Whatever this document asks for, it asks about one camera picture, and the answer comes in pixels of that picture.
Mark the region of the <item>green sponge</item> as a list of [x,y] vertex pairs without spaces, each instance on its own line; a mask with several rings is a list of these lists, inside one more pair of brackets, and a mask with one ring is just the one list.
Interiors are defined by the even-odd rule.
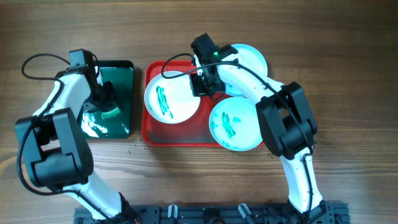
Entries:
[[109,111],[102,112],[101,113],[101,117],[103,119],[110,119],[110,118],[113,118],[113,117],[117,116],[120,112],[121,111],[120,111],[119,107],[115,106],[113,109],[111,109]]

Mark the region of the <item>white plate with green stain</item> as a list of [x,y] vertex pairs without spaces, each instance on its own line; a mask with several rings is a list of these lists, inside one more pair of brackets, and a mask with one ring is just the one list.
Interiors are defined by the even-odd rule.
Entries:
[[161,123],[184,122],[199,108],[201,98],[193,96],[190,78],[180,74],[178,71],[160,73],[146,86],[145,107]]

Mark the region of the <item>light blue plate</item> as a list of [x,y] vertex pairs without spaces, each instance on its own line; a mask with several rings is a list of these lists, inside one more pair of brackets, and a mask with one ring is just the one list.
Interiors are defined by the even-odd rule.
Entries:
[[[238,53],[242,55],[243,59],[248,61],[250,66],[262,72],[265,77],[268,75],[267,62],[260,51],[247,44],[233,44],[232,47],[234,47]],[[226,94],[237,97],[244,96],[240,91],[230,84],[226,84]]]
[[255,106],[247,98],[220,101],[210,113],[209,128],[215,141],[231,151],[248,151],[262,142]]

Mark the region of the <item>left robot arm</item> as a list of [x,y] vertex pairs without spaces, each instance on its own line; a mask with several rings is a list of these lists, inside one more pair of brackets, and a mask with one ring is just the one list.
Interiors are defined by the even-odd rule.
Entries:
[[84,206],[93,223],[140,223],[122,193],[94,171],[86,137],[78,124],[82,110],[106,116],[120,112],[111,81],[101,67],[133,70],[129,60],[98,60],[85,49],[72,50],[68,67],[52,78],[54,88],[32,116],[17,120],[17,174],[21,184],[41,196],[67,194]]

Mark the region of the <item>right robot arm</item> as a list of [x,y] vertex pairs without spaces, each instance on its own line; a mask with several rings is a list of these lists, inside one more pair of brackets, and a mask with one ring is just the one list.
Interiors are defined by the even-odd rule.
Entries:
[[279,157],[289,186],[289,203],[304,223],[326,212],[313,171],[317,124],[302,87],[267,78],[245,62],[232,45],[217,46],[204,33],[190,45],[198,73],[191,78],[194,96],[212,97],[230,84],[256,108],[260,134],[270,152]]

